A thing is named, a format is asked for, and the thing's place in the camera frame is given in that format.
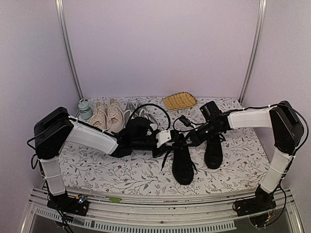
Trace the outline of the black canvas sneaker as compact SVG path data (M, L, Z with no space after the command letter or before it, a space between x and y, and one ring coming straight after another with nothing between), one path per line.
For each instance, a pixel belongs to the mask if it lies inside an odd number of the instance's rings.
M220 134L217 134L207 140L204 161L209 169L218 169L223 162L223 151L221 145L223 140L224 137Z
M191 160L189 148L184 145L184 140L184 135L180 133L167 150L161 170L165 166L168 155L173 151L172 174L180 185L189 185L193 180L194 170L197 171L197 169Z

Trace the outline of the black front canvas sneaker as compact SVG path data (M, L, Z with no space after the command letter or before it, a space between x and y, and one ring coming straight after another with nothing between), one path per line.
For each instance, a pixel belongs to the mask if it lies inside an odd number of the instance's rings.
M193 180L194 170L197 171L197 169L191 160L189 148L184 145L184 140L184 135L180 133L167 150L161 170L165 166L168 155L173 151L172 174L180 185L189 185Z

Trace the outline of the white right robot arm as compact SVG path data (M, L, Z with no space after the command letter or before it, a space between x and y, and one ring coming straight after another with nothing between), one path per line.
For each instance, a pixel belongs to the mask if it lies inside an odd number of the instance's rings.
M250 199L238 199L233 210L238 216L256 214L276 207L274 193L281 188L282 180L298 150L306 143L309 126L303 116L291 104L283 100L279 103L221 111L214 102L208 102L200 108L205 123L190 130L186 139L191 147L208 143L206 151L219 154L219 143L222 133L228 131L253 128L270 132L273 143L273 154L264 177Z

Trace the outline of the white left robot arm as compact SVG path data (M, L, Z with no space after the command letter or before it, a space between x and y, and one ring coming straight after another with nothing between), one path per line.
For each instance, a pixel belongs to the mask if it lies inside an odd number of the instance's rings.
M85 216L89 202L84 195L69 197L61 175L58 157L65 143L77 143L97 149L115 158L122 158L135 150L151 151L157 158L166 153L173 139L169 130L153 129L148 119L131 118L119 133L98 127L72 117L64 107L59 107L35 124L34 136L26 144L35 150L37 161L32 167L40 167L47 183L48 207L55 210Z

